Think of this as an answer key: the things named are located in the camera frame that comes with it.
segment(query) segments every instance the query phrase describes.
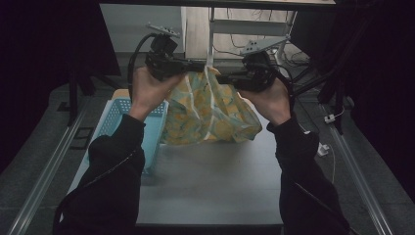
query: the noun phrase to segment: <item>blue plastic basket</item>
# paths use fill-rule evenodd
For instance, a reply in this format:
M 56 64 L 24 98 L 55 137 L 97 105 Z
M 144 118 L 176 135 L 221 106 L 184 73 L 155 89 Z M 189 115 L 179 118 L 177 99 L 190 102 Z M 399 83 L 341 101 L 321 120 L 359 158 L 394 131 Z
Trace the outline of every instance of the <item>blue plastic basket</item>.
M 131 108 L 129 98 L 117 98 L 109 102 L 101 116 L 92 139 L 101 135 L 112 135 L 121 122 L 123 114 L 128 114 Z M 156 156 L 159 151 L 160 138 L 164 127 L 167 110 L 167 102 L 161 103 L 146 118 L 144 139 L 141 147 L 144 150 L 146 163 L 143 175 L 151 175 L 156 164 Z

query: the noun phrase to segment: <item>wall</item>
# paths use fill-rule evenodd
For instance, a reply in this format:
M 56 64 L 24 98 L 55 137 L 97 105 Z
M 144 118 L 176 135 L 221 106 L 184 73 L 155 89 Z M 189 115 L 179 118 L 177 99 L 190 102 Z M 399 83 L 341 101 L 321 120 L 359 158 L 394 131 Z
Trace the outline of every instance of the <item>wall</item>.
M 68 82 L 69 70 L 79 80 L 91 71 L 120 71 L 95 1 L 0 1 L 0 48 L 1 173 L 42 118 L 50 92 Z
M 134 52 L 140 40 L 150 32 L 146 23 L 173 27 L 173 30 L 180 32 L 181 39 L 173 38 L 178 44 L 175 53 L 184 52 L 184 31 L 182 12 L 185 8 L 169 6 L 139 6 L 100 4 L 101 11 L 110 34 L 111 41 L 117 54 Z M 150 42 L 145 43 L 140 51 L 148 51 Z
M 352 55 L 346 93 L 356 125 L 415 203 L 414 5 L 384 2 Z

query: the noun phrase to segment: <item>person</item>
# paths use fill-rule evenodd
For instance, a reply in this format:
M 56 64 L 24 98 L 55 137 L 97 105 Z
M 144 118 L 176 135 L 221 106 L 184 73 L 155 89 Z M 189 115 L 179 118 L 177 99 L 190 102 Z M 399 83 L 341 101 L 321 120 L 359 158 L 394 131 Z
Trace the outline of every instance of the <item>person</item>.
M 133 234 L 145 162 L 144 120 L 183 77 L 179 74 L 161 82 L 146 67 L 135 71 L 129 114 L 123 115 L 112 136 L 100 136 L 90 144 L 90 166 L 58 206 L 54 234 Z M 348 234 L 337 191 L 314 160 L 318 135 L 302 132 L 290 111 L 284 84 L 275 79 L 262 92 L 239 92 L 270 121 L 266 128 L 278 144 L 285 234 Z

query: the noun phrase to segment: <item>yellow plastic bag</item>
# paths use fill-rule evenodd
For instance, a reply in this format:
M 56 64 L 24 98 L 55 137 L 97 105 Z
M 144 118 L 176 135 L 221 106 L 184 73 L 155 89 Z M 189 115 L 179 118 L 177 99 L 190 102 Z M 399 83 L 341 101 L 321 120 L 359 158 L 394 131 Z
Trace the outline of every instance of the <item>yellow plastic bag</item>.
M 161 143 L 254 140 L 262 129 L 259 119 L 233 86 L 217 82 L 217 74 L 213 68 L 188 72 L 171 91 Z

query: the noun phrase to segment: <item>black jacket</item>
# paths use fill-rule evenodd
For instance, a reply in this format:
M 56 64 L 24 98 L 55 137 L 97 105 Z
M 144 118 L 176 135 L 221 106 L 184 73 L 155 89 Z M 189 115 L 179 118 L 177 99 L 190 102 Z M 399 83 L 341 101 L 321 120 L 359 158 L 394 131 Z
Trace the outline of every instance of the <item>black jacket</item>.
M 90 166 L 79 186 L 58 207 L 54 234 L 133 233 L 145 162 L 141 149 L 144 126 L 124 115 L 113 136 L 101 136 L 91 143 Z M 294 117 L 279 126 L 268 124 L 267 129 L 275 134 L 276 157 L 283 169 L 280 213 L 286 234 L 348 234 L 337 191 L 314 160 L 318 136 L 304 134 Z M 319 198 L 329 211 L 298 184 Z

